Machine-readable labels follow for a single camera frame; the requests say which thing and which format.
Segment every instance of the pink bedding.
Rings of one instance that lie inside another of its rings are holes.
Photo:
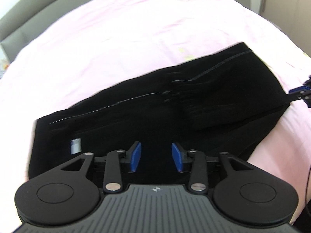
[[[233,0],[93,0],[54,23],[0,80],[0,232],[20,225],[14,194],[27,180],[36,119],[237,42],[253,49],[286,91],[311,74],[311,59],[286,35]],[[310,145],[311,110],[298,101],[249,159],[296,188],[293,220],[304,207]]]

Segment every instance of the headboard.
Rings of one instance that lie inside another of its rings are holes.
[[[52,23],[91,0],[20,0],[0,19],[0,44],[12,62]]]

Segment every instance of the folded black clothing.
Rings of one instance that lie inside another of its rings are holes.
[[[289,101],[278,80],[244,43],[102,90],[38,119],[29,178],[85,152],[105,156],[142,144],[135,183],[182,182],[172,142],[247,160]],[[80,152],[71,154],[71,141]]]

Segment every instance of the silver bolt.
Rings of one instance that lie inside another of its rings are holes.
[[[206,189],[206,185],[203,183],[194,183],[191,185],[191,189],[194,191],[203,191]]]
[[[111,182],[108,183],[105,187],[109,191],[117,191],[121,188],[121,185],[119,183]]]

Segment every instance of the mattress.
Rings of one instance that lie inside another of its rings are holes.
[[[14,194],[27,181],[38,118],[121,81],[239,42],[265,62],[286,92],[311,74],[311,58],[234,0],[92,0],[60,18],[21,50],[0,80],[0,232],[20,225]],[[304,207],[310,133],[311,111],[293,102],[249,158],[295,187],[300,200],[292,221]]]

